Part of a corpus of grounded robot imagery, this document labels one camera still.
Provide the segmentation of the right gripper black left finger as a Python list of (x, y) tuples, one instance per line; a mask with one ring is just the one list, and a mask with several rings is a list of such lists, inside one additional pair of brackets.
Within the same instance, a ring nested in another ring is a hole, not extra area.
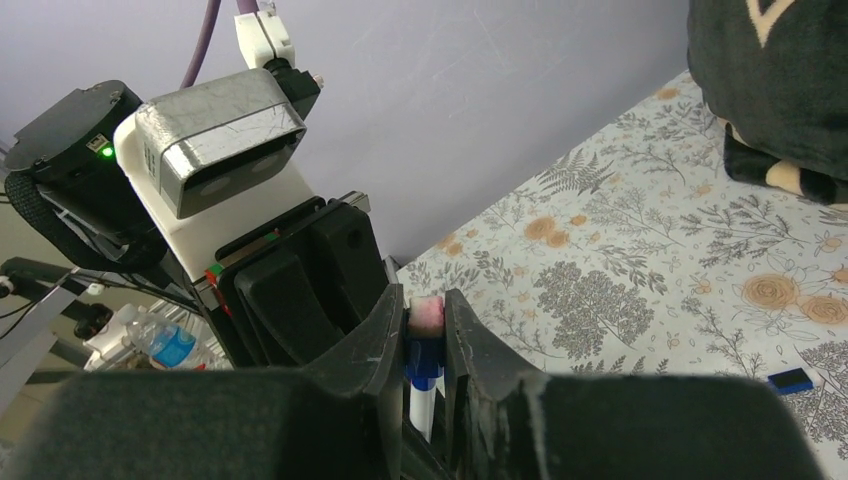
[(6, 479), (396, 479), (402, 287), (301, 368), (112, 370), (68, 380)]

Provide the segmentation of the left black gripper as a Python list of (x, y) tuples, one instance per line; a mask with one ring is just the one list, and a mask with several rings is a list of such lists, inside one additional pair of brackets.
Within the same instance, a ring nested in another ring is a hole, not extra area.
[(365, 320), (388, 283), (368, 214), (312, 197), (216, 251), (212, 328), (237, 368), (305, 365)]

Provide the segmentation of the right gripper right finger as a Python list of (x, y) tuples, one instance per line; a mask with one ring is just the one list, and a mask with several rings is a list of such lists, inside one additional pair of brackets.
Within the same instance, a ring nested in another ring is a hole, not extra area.
[(446, 461), (461, 479), (820, 479), (790, 411), (739, 377), (548, 374), (444, 295)]

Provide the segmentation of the white pen black tip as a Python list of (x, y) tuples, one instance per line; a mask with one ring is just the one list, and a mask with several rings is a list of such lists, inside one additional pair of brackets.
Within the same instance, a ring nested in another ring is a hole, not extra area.
[(432, 440), (437, 379), (418, 377), (410, 381), (408, 416), (413, 427), (430, 442)]

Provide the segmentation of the clear plastic water bottle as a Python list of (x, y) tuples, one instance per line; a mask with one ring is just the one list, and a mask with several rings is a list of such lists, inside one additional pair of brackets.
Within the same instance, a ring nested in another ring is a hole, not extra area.
[(165, 316), (126, 305), (116, 313), (128, 342), (158, 367), (170, 370), (205, 370), (209, 360), (203, 345), (186, 329)]

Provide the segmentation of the floral table mat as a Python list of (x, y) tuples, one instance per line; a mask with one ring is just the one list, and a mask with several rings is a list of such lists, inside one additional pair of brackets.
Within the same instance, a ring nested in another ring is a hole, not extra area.
[(682, 73), (399, 272), (456, 288), (549, 372), (802, 368), (785, 398), (829, 479), (847, 475), (847, 211), (730, 180)]

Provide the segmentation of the black gold patterned robe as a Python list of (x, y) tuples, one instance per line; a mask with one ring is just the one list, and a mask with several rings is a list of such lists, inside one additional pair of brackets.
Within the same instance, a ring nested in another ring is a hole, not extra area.
[(847, 208), (845, 0), (696, 0), (687, 63), (734, 181)]

